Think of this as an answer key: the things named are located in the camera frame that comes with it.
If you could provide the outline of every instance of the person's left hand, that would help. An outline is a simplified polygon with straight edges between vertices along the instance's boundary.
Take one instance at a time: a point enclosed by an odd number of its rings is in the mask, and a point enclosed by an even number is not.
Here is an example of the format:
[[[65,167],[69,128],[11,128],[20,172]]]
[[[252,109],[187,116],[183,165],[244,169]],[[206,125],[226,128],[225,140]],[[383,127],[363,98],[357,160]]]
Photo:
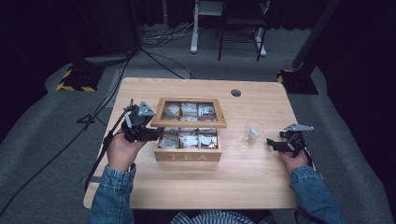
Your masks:
[[[137,153],[146,143],[130,143],[124,138],[124,133],[114,135],[107,149],[108,166],[113,170],[128,171],[128,168],[134,163]]]

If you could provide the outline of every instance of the wooden tea box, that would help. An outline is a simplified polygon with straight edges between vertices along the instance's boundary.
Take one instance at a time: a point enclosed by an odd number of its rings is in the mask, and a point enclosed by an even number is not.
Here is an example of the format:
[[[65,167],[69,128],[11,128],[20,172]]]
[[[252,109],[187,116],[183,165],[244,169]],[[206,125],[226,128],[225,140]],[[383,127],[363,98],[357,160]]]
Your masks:
[[[217,99],[161,98],[151,126],[165,127],[155,143],[157,161],[220,160],[227,123]]]

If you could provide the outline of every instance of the clear plastic cup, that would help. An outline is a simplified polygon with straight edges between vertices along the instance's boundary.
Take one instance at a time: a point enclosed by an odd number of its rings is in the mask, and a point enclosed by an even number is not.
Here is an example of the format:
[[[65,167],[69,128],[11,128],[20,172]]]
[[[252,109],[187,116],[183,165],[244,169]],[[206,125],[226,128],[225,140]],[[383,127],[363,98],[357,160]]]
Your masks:
[[[257,120],[249,120],[245,124],[244,137],[242,138],[242,143],[246,146],[252,147],[256,141],[264,133],[264,125]]]

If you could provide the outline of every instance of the person's right hand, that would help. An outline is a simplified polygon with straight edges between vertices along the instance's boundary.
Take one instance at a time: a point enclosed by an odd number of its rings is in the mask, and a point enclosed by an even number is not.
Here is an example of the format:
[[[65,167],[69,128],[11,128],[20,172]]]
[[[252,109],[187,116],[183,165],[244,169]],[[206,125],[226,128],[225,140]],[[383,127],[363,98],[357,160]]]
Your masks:
[[[303,150],[300,150],[298,155],[294,158],[285,152],[278,151],[277,153],[279,154],[279,157],[282,159],[282,161],[285,162],[289,174],[291,174],[291,172],[297,167],[309,165],[308,158],[305,156]]]

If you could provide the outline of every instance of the desk leg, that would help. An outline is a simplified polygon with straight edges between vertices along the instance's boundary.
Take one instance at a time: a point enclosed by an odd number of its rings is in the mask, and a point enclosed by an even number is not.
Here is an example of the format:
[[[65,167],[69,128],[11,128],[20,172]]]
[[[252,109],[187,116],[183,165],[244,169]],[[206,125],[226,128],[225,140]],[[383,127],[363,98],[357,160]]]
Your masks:
[[[254,39],[256,40],[256,45],[257,49],[260,48],[260,43],[262,42],[262,28],[259,28],[259,30],[256,32],[254,35]],[[265,47],[262,46],[262,52],[260,53],[262,57],[267,56],[267,51],[265,51]]]
[[[191,39],[191,53],[197,53],[198,51],[198,14],[199,14],[199,0],[195,0],[194,8],[194,29],[192,31]]]

